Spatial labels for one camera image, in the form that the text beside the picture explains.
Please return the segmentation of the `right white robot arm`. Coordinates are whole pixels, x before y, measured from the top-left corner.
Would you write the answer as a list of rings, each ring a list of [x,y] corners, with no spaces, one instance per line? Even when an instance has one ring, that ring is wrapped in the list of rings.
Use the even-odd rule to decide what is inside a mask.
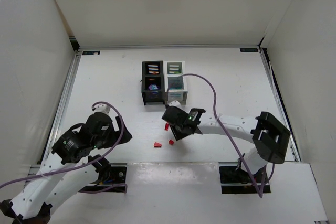
[[[271,113],[262,111],[257,117],[215,115],[212,111],[192,108],[189,112],[167,106],[162,119],[170,126],[176,140],[193,134],[225,135],[248,141],[254,146],[242,155],[238,168],[256,174],[267,164],[283,164],[286,159],[290,131]]]

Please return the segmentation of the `red curved lego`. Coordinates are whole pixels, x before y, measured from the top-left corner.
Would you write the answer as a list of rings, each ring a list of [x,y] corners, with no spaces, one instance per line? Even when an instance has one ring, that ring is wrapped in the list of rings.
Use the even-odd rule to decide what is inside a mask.
[[[158,142],[155,142],[155,143],[154,143],[154,147],[155,147],[155,148],[161,148],[162,145],[161,145],[160,143],[158,143]]]

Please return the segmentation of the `purple lotus flower lego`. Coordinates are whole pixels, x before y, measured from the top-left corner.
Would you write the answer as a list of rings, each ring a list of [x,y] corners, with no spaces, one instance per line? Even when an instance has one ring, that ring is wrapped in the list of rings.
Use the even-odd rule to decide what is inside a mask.
[[[156,84],[149,85],[149,90],[158,90],[159,87]]]

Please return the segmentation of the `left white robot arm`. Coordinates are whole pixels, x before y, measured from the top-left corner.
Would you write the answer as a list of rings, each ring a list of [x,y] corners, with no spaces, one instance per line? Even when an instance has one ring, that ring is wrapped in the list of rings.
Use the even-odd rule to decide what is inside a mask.
[[[123,118],[107,112],[93,112],[85,123],[73,125],[53,145],[38,173],[14,198],[1,202],[1,212],[14,223],[47,223],[56,209],[87,185],[117,182],[123,186],[104,155],[91,156],[96,149],[111,151],[132,139]]]

